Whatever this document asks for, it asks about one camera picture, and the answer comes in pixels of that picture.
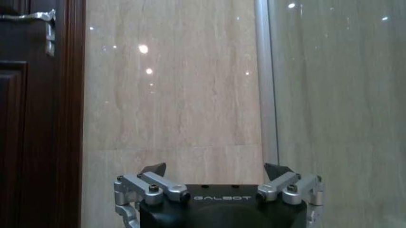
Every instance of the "silver door handle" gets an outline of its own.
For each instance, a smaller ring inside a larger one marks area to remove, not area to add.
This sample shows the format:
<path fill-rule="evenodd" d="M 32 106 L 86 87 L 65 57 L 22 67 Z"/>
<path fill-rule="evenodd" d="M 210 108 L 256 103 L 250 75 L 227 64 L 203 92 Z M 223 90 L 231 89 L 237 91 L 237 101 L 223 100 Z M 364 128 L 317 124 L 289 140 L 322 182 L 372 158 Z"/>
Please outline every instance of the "silver door handle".
<path fill-rule="evenodd" d="M 54 28 L 57 21 L 55 9 L 53 9 L 50 12 L 38 12 L 22 16 L 0 15 L 0 21 L 11 21 L 11 22 L 45 21 L 46 22 L 46 53 L 50 56 L 55 56 L 55 28 Z"/>

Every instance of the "wall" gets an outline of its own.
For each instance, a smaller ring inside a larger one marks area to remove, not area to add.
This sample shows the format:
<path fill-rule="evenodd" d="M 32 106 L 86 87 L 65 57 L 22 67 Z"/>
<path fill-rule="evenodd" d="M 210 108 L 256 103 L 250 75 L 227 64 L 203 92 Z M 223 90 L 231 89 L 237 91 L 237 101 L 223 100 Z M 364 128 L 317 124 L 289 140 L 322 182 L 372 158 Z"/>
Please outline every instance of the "wall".
<path fill-rule="evenodd" d="M 254 1 L 87 0 L 86 45 L 82 226 L 123 226 L 114 181 L 145 165 L 262 183 Z"/>
<path fill-rule="evenodd" d="M 406 227 L 406 2 L 270 0 L 280 158 L 324 227 Z"/>

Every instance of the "door frame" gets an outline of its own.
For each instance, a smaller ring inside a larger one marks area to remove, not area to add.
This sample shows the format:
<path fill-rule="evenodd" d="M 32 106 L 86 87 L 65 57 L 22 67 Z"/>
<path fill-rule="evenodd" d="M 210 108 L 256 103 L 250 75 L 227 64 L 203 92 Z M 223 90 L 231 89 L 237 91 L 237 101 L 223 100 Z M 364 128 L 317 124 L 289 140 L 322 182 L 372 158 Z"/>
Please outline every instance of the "door frame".
<path fill-rule="evenodd" d="M 86 0 L 59 0 L 57 4 L 55 227 L 73 228 L 81 227 Z"/>
<path fill-rule="evenodd" d="M 256 0 L 257 61 L 264 161 L 280 164 L 269 0 Z"/>

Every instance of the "screw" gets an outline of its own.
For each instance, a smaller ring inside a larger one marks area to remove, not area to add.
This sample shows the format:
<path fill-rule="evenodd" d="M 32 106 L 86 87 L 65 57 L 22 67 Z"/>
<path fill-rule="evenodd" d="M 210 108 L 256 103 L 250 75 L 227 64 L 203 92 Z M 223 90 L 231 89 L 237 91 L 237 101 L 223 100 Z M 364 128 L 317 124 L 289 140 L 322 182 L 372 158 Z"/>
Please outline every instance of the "screw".
<path fill-rule="evenodd" d="M 150 192 L 158 192 L 159 186 L 157 184 L 153 184 L 153 185 L 150 185 L 149 189 L 150 189 Z"/>
<path fill-rule="evenodd" d="M 290 186 L 288 186 L 288 191 L 298 192 L 298 186 L 292 184 Z"/>

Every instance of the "dark brown door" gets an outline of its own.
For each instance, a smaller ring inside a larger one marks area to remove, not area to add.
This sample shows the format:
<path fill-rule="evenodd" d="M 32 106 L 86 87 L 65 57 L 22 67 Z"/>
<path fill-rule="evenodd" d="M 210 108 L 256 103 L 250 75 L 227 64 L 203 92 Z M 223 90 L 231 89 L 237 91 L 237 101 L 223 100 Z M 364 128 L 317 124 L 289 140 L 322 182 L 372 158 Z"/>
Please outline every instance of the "dark brown door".
<path fill-rule="evenodd" d="M 79 227 L 83 12 L 78 0 L 0 0 L 0 227 Z"/>

